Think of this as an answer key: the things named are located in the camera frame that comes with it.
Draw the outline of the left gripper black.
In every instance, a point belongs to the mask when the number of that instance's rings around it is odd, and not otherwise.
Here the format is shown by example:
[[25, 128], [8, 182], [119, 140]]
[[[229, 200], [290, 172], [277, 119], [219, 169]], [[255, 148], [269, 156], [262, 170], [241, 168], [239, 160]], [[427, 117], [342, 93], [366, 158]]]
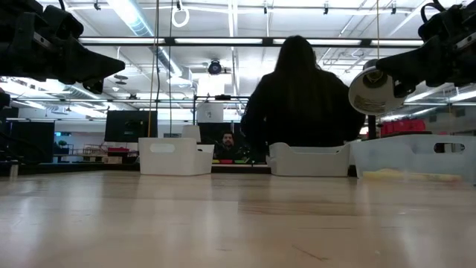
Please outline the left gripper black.
[[0, 0], [0, 76], [83, 83], [84, 89], [102, 94], [104, 78], [123, 71], [125, 63], [90, 51], [70, 37], [60, 71], [55, 57], [61, 49], [42, 15], [43, 6], [36, 0]]

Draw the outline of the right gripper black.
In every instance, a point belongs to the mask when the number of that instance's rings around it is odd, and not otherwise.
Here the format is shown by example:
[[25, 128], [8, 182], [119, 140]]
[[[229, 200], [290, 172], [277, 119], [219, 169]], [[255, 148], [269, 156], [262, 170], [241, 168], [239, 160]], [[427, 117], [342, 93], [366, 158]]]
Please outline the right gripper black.
[[431, 78], [433, 86], [476, 83], [476, 23], [460, 23], [458, 29], [460, 32], [449, 39], [439, 36], [438, 68], [436, 36], [417, 49], [377, 61], [376, 68], [395, 81], [395, 98], [406, 98], [416, 90], [416, 85]]

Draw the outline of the clear plastic bin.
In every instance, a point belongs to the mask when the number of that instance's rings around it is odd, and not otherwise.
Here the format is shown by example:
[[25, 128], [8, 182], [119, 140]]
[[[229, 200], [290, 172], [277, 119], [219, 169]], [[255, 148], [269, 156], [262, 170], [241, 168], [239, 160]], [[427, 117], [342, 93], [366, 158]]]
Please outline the clear plastic bin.
[[391, 169], [403, 173], [459, 176], [476, 183], [476, 137], [463, 135], [399, 135], [351, 144], [358, 178]]

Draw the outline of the red storage bins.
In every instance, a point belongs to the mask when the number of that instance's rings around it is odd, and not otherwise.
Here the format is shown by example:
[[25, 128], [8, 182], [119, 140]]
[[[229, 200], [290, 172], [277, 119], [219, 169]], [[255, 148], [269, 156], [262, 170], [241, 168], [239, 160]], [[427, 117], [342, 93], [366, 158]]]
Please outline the red storage bins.
[[426, 125], [422, 119], [404, 119], [399, 121], [384, 122], [380, 133], [382, 135], [390, 135], [393, 133], [424, 131], [426, 131]]

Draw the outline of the black monitor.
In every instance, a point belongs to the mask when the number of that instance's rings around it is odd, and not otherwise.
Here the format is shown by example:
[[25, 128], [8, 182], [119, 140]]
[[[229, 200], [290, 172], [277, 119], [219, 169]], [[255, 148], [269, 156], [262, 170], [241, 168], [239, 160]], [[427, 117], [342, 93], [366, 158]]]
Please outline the black monitor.
[[108, 111], [104, 141], [138, 143], [139, 138], [157, 138], [156, 111]]

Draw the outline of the person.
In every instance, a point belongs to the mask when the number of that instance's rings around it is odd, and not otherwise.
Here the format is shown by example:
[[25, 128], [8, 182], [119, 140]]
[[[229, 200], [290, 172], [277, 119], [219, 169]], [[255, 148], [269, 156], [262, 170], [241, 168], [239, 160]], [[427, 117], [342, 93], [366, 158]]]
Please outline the person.
[[342, 80], [319, 67], [304, 37], [289, 36], [274, 71], [260, 79], [248, 99], [242, 134], [260, 153], [279, 142], [290, 147], [342, 146], [359, 137], [365, 121], [348, 94]]
[[222, 141], [216, 149], [215, 156], [219, 160], [239, 160], [239, 148], [234, 145], [234, 134], [226, 131], [222, 134]]

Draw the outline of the white plastic bin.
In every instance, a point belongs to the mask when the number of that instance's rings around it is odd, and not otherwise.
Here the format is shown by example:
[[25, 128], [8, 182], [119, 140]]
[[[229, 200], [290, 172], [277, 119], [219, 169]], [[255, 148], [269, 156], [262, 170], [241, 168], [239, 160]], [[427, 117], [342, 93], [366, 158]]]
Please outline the white plastic bin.
[[142, 175], [198, 176], [211, 173], [214, 144], [199, 144], [197, 125], [183, 126], [181, 138], [139, 138]]

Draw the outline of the white box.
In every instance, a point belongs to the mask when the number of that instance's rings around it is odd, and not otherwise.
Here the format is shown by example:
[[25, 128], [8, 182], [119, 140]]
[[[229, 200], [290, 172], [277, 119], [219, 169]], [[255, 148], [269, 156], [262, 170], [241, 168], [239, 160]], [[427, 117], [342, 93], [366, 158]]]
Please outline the white box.
[[201, 103], [196, 107], [196, 120], [199, 123], [222, 123], [224, 105], [222, 103]]

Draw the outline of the grey translucent plastic bin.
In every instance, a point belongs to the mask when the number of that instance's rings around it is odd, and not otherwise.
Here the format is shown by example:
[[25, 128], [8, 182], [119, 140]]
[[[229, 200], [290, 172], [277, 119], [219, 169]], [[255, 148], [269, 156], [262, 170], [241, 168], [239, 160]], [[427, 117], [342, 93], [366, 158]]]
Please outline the grey translucent plastic bin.
[[347, 176], [350, 145], [339, 147], [290, 147], [274, 143], [266, 159], [275, 176], [343, 177]]

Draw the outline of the black stand frame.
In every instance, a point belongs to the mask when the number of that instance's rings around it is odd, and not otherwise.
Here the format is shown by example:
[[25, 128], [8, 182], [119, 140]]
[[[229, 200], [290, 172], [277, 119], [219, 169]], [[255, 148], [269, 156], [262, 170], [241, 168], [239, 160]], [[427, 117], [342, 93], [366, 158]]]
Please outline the black stand frame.
[[224, 105], [224, 121], [223, 123], [239, 123], [248, 103], [249, 96], [232, 96], [232, 95], [214, 95], [214, 96], [197, 96], [193, 97], [193, 124], [198, 124], [196, 120], [196, 107], [201, 103], [222, 103]]

